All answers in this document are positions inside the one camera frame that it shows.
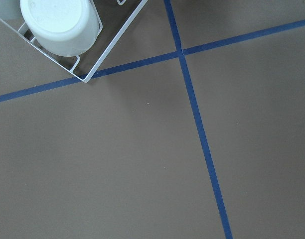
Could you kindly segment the white cup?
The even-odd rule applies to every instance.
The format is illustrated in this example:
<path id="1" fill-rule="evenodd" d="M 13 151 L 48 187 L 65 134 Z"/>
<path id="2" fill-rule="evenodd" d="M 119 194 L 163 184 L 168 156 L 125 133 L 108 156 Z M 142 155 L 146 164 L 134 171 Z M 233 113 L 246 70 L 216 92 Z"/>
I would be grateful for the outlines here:
<path id="1" fill-rule="evenodd" d="M 20 9 L 38 43 L 58 56 L 85 53 L 99 35 L 97 14 L 88 0 L 21 0 Z"/>

